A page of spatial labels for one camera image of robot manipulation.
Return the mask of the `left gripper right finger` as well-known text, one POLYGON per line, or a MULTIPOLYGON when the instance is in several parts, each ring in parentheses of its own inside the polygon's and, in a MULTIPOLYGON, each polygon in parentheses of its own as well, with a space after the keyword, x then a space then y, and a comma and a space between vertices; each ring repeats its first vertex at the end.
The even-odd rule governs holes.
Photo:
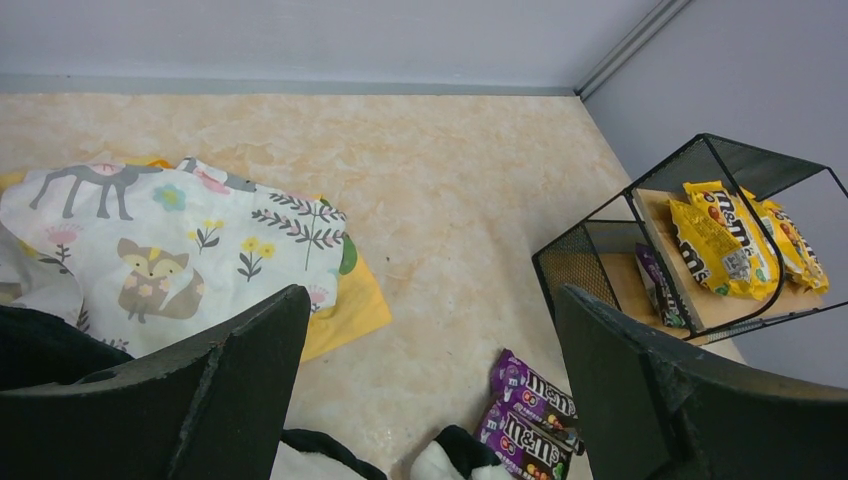
POLYGON ((555 328, 597 479, 843 479, 847 392, 646 326, 579 287, 555 328))

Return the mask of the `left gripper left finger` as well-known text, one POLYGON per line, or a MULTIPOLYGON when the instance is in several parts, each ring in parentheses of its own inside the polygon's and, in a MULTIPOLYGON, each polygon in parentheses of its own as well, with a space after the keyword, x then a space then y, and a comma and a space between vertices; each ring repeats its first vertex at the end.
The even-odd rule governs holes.
POLYGON ((290 285, 71 384, 1 395, 5 479, 267 479, 310 318, 290 285))

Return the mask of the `yellow m&m bag front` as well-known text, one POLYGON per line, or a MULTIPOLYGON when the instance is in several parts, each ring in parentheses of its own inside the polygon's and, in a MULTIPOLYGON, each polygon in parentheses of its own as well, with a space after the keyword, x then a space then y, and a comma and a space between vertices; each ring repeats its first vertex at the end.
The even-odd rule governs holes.
POLYGON ((686 182, 683 189, 690 205, 736 242, 731 250, 710 249, 721 263, 720 283, 712 284, 710 289, 723 296, 768 299, 776 292, 780 279, 776 254, 739 195, 731 193, 719 180, 686 182))

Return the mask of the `yellow candy bag barcode side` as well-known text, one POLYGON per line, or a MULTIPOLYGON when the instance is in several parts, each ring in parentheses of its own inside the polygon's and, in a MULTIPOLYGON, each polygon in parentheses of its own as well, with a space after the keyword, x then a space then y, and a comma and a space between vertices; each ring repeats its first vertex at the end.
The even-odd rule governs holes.
POLYGON ((720 296, 754 298, 752 263, 740 242, 689 203, 670 200, 680 254, 694 280, 720 296))

